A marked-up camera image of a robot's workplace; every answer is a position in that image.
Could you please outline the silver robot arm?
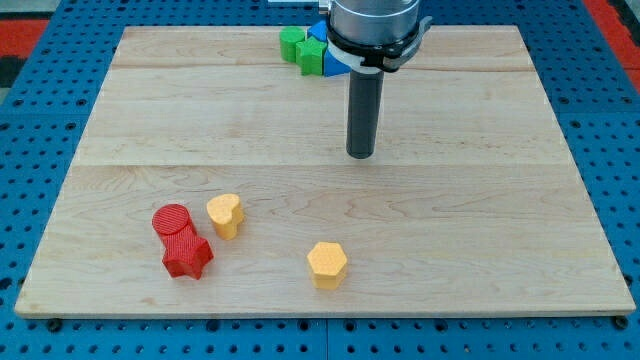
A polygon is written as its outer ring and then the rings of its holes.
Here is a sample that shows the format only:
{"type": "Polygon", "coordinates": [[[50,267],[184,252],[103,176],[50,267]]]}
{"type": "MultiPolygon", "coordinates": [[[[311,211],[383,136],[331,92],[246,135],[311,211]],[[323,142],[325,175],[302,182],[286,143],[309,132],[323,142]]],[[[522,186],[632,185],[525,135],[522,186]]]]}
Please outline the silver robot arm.
{"type": "Polygon", "coordinates": [[[273,6],[313,5],[331,29],[362,45],[387,45],[405,38],[419,23],[420,0],[268,0],[273,6]]]}

